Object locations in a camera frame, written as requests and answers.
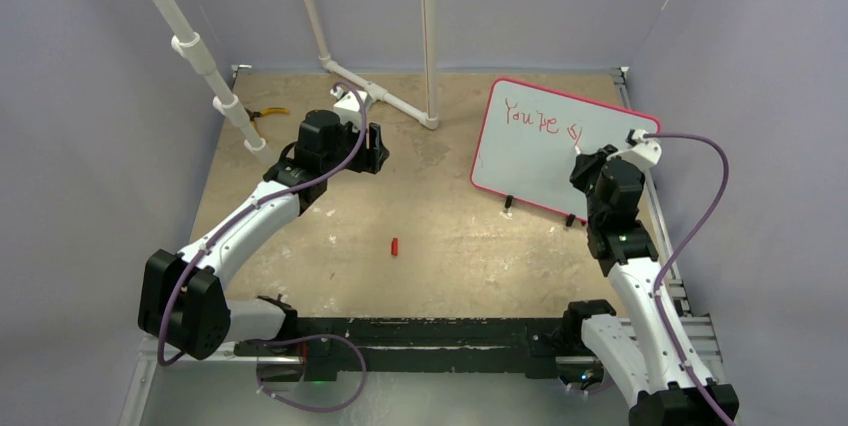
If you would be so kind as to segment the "red-framed whiteboard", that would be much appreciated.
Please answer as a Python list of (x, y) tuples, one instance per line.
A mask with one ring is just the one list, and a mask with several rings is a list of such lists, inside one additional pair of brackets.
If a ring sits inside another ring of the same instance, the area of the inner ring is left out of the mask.
[(627, 147), (631, 129), (657, 133), (661, 122), (629, 111), (511, 78), (491, 89), (470, 174), (483, 190), (559, 214), (587, 218), (585, 194), (570, 174), (574, 145), (593, 153)]

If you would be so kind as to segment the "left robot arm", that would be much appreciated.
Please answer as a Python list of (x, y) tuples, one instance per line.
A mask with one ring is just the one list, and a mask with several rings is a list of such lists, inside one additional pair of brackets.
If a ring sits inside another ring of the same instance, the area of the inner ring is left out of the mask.
[(389, 156), (379, 124), (308, 112), (296, 141), (243, 203), (179, 251), (158, 250), (147, 260), (138, 325), (156, 337), (158, 363), (169, 366), (184, 355), (203, 360), (228, 342), (260, 342), (275, 355), (292, 351), (296, 310), (269, 296), (228, 301), (227, 286), (269, 239), (310, 209), (332, 176), (376, 174)]

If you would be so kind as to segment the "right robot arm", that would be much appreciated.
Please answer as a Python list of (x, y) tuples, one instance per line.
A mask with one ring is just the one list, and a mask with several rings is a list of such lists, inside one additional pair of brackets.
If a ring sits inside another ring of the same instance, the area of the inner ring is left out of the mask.
[(644, 172), (608, 145), (578, 153), (571, 184), (587, 201), (588, 248), (629, 313), (626, 334), (609, 303), (572, 302), (564, 345), (590, 350), (629, 407), (631, 425), (733, 425), (739, 398), (698, 355), (664, 284), (654, 242), (639, 220)]

